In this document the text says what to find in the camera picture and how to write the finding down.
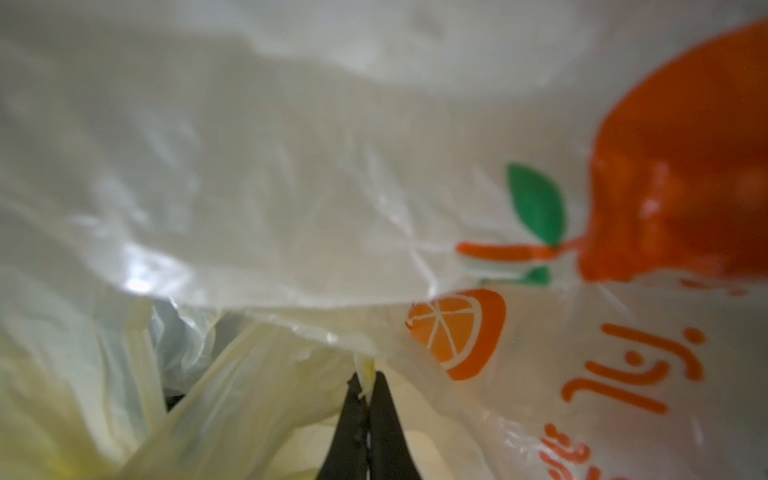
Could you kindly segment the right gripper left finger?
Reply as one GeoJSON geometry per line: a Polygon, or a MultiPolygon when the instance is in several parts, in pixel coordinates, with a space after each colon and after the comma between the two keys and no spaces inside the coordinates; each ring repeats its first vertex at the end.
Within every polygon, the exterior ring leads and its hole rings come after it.
{"type": "Polygon", "coordinates": [[[366,480],[368,476],[368,406],[357,374],[348,389],[331,444],[316,479],[366,480]]]}

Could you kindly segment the yellow translucent plastic bag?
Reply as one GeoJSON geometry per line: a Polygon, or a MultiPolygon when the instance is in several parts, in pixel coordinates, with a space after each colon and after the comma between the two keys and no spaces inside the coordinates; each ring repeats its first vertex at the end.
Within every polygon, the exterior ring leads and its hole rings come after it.
{"type": "Polygon", "coordinates": [[[767,475],[763,1],[5,1],[1,475],[767,475]]]}

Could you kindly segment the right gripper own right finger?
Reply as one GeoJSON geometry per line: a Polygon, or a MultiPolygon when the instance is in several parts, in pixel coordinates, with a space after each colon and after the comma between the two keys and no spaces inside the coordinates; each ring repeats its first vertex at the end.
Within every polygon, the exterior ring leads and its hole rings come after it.
{"type": "Polygon", "coordinates": [[[376,371],[368,408],[371,480],[421,480],[411,457],[386,376],[376,371]]]}

